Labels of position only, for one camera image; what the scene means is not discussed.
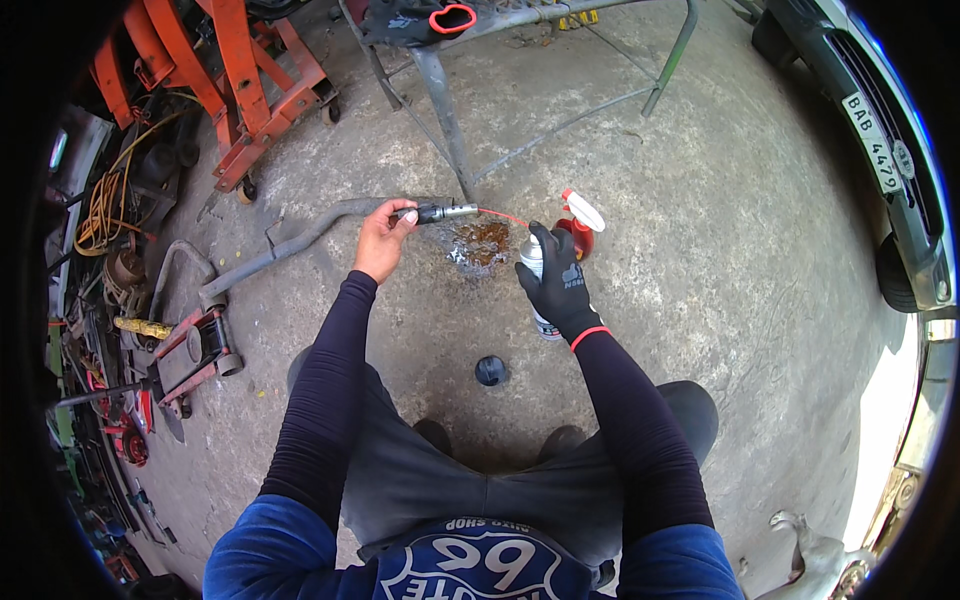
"spray can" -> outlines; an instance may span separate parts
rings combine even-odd
[[[533,272],[537,279],[543,278],[543,251],[540,247],[540,240],[536,235],[531,234],[530,239],[520,247],[520,262],[526,265],[527,269]],[[537,333],[544,340],[561,339],[560,330],[553,326],[544,317],[540,316],[537,309],[534,309],[534,325],[537,327]]]

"car grille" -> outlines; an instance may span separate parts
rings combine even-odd
[[[873,62],[864,54],[863,49],[850,34],[833,30],[827,36],[827,40],[840,60],[847,65],[847,69],[856,79],[860,89],[868,96],[876,118],[880,121],[879,125],[887,134],[887,143],[892,146],[893,140],[899,139],[910,151],[915,177],[912,180],[900,177],[903,181],[903,190],[911,208],[914,203],[920,206],[927,233],[933,237],[939,237],[944,231],[944,223],[937,203],[936,191],[920,144],[903,114],[900,103],[887,87],[886,81],[876,70]]]

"hand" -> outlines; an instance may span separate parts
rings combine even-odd
[[[403,238],[417,229],[417,211],[411,210],[402,219],[392,215],[401,208],[416,208],[412,200],[397,198],[381,204],[363,220],[353,270],[371,276],[382,285],[400,262]]]
[[[600,315],[590,308],[590,294],[577,263],[573,236],[565,229],[547,231],[536,221],[530,222],[530,232],[537,236],[543,251],[543,278],[537,280],[520,262],[514,265],[516,278],[537,312],[572,344],[587,329],[603,325]]]

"black glove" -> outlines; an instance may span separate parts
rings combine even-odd
[[[451,0],[371,0],[359,27],[365,44],[418,48],[458,37],[474,23],[473,9]]]
[[[600,315],[590,308],[590,293],[584,272],[577,263],[573,236],[565,229],[547,231],[530,222],[530,232],[537,236],[543,251],[543,279],[518,262],[516,278],[537,312],[560,330],[568,344],[591,327],[603,325]]]

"yellow extension cord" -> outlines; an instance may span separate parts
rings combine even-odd
[[[120,156],[113,162],[109,170],[107,170],[100,180],[97,181],[96,185],[93,186],[93,193],[90,194],[90,210],[86,219],[77,227],[77,235],[73,241],[74,250],[83,256],[100,256],[107,253],[109,243],[120,235],[123,228],[137,232],[140,231],[137,225],[131,225],[123,220],[127,203],[127,175],[130,172],[133,148],[160,127],[183,116],[191,110],[197,109],[181,110],[168,117],[164,117],[156,125],[146,130],[142,135],[139,135],[133,141],[133,144],[120,153]],[[120,174],[117,173],[117,167],[120,166],[120,162],[124,158],[127,159],[127,164],[123,170],[123,184],[120,188],[120,218],[113,219],[110,217],[110,214],[113,212],[113,202],[117,195],[117,183],[120,182]]]

